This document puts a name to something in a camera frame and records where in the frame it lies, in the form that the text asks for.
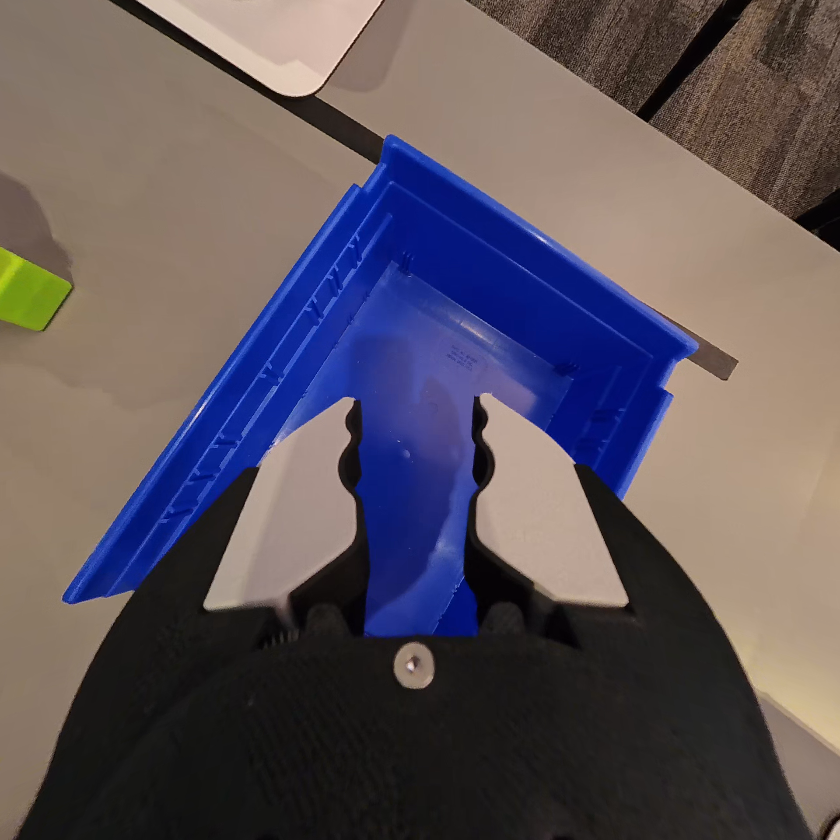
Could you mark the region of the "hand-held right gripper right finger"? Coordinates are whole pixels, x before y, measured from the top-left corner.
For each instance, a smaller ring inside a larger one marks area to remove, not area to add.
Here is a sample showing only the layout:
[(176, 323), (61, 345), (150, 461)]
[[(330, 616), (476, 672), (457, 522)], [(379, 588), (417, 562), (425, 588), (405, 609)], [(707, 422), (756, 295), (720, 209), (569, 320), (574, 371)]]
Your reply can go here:
[(474, 401), (469, 588), (477, 618), (511, 603), (526, 621), (629, 598), (579, 470), (546, 432), (489, 393)]

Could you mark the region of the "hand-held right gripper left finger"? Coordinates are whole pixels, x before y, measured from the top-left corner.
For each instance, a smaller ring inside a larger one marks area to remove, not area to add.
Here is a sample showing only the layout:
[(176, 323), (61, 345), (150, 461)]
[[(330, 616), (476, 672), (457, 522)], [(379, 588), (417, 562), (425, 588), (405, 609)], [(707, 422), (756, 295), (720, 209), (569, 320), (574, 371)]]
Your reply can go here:
[(371, 563), (362, 500), (362, 405), (341, 398), (262, 458), (204, 601), (208, 612), (312, 607), (365, 620)]

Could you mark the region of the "blue plastic bin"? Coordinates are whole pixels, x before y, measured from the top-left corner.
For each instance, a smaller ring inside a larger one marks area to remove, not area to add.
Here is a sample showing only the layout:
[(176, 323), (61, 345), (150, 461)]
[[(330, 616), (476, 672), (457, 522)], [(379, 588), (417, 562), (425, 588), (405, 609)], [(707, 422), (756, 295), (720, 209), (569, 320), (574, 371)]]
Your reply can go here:
[(488, 392), (623, 498), (697, 342), (395, 136), (331, 212), (71, 581), (133, 591), (275, 441), (359, 400), (371, 546), (365, 629), (476, 630), (463, 581)]

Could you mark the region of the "green magnetic cube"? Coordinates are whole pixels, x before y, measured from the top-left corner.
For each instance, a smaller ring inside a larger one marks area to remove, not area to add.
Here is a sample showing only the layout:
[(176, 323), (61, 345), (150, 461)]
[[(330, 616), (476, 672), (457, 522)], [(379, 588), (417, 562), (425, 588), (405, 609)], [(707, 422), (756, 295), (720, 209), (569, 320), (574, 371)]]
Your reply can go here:
[(1, 248), (1, 321), (43, 332), (72, 291), (67, 280)]

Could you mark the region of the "white sign stand base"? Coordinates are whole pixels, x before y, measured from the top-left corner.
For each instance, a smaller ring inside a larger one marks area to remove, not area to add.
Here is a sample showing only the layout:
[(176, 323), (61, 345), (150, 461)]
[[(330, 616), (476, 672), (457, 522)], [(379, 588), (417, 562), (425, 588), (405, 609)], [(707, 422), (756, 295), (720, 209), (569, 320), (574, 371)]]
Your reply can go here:
[(141, 1), (271, 91), (305, 98), (328, 81), (382, 1)]

